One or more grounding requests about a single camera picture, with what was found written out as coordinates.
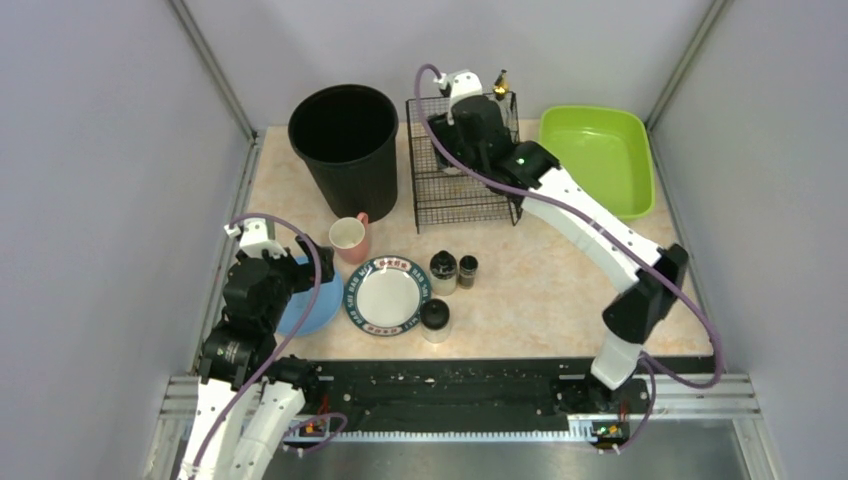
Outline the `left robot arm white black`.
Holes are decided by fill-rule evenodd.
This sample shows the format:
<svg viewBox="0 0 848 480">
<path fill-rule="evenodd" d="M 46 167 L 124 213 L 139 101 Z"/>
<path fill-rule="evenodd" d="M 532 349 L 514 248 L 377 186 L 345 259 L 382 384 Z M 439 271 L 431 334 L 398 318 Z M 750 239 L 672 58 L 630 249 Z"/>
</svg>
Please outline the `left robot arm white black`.
<svg viewBox="0 0 848 480">
<path fill-rule="evenodd" d="M 384 94 L 342 85 L 302 101 L 287 134 L 332 212 L 368 220 L 385 217 L 396 203 L 398 129 L 396 108 Z M 283 357 L 277 334 L 294 297 L 307 296 L 291 326 L 298 333 L 323 287 L 338 282 L 338 248 L 294 228 L 302 250 L 296 257 L 277 238 L 282 225 L 278 217 L 254 213 L 225 228 L 237 250 L 220 319 L 201 346 L 184 479 L 261 478 L 317 387 L 315 368 Z"/>
</svg>

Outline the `clear glass bottle gold cap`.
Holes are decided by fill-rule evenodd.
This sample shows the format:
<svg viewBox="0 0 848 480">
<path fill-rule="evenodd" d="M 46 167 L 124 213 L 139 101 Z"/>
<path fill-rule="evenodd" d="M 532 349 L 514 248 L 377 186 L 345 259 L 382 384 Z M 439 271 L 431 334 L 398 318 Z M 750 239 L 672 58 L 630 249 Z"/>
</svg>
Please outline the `clear glass bottle gold cap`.
<svg viewBox="0 0 848 480">
<path fill-rule="evenodd" d="M 492 86 L 493 99 L 499 107 L 504 119 L 512 121 L 516 117 L 516 95 L 508 79 L 508 71 L 501 69 Z"/>
</svg>

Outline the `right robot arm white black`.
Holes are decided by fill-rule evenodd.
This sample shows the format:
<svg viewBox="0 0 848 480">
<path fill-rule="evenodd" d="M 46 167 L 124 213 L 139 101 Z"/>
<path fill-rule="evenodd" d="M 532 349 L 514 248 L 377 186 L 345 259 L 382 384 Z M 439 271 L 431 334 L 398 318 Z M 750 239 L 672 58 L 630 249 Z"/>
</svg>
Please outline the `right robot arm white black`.
<svg viewBox="0 0 848 480">
<path fill-rule="evenodd" d="M 521 142 L 483 157 L 492 180 L 515 188 L 522 209 L 563 234 L 609 278 L 616 297 L 603 310 L 607 328 L 599 352 L 571 409 L 609 412 L 632 377 L 643 346 L 677 300 L 689 257 L 633 232 L 592 198 L 548 150 Z"/>
</svg>

